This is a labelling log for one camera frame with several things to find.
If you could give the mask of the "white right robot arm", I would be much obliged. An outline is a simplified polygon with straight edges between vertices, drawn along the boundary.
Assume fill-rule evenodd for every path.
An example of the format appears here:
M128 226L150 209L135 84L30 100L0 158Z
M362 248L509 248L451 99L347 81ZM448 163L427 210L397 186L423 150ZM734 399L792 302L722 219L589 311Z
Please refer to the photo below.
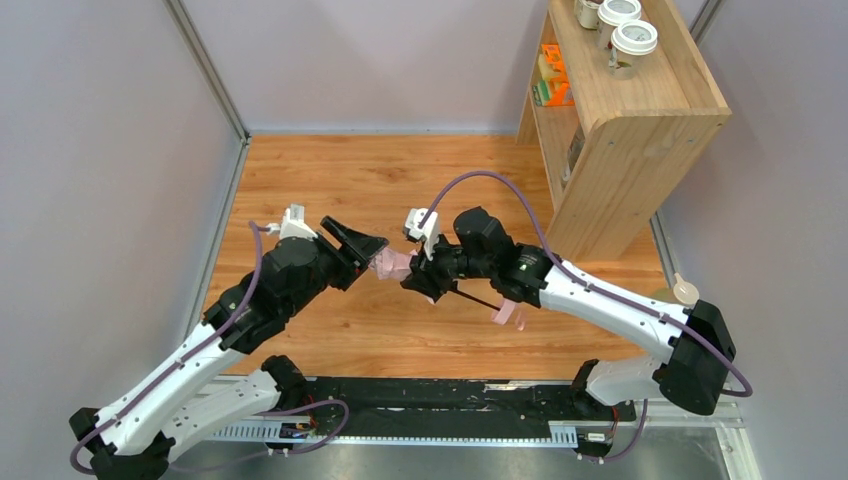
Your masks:
M420 244L403 288L438 301L461 280L486 279L503 298L494 320L503 323L521 303L566 313L623 337L645 356L585 362L573 386L602 405L664 398L690 413L709 416L731 372L736 347L720 309L662 302L600 280L535 245L516 243L481 207L454 221L458 241L441 233L438 216L409 212L403 227Z

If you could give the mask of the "pink folding umbrella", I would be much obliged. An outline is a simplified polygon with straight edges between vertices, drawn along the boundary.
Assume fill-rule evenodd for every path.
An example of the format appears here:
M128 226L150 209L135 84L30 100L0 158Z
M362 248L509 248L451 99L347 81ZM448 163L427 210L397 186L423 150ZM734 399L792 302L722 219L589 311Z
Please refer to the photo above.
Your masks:
M375 272L377 278L380 280L393 279L401 281L411 275L411 264L416 256L417 254L414 251L404 254L391 248L386 248L370 261L369 268ZM490 304L457 289L454 289L454 292L463 298L470 299L491 308L493 310L491 313L492 322L498 325L513 323L518 331L525 330L527 322L524 319L523 313L517 303L502 298L500 304L495 306L494 304Z

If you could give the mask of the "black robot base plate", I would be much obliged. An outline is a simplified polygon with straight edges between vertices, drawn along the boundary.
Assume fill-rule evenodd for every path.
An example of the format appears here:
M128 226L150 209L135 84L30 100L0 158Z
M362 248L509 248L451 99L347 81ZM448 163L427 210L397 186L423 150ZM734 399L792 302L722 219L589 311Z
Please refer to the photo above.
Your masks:
M317 377L292 381L278 411L301 408L306 426L355 439L461 443L548 440L597 456L633 404L604 406L568 383Z

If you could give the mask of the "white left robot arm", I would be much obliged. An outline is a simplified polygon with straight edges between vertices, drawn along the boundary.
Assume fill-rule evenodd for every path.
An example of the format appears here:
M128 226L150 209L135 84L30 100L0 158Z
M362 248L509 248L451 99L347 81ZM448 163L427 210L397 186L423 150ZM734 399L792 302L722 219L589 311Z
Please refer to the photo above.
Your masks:
M249 226L255 268L225 290L188 337L144 380L111 404L82 408L69 420L77 439L70 464L98 479L158 479L196 444L245 417L303 412L287 397L298 380L285 358L271 358L235 386L197 399L217 375L240 362L328 288L349 289L386 249L326 216L323 233L302 208L277 224Z

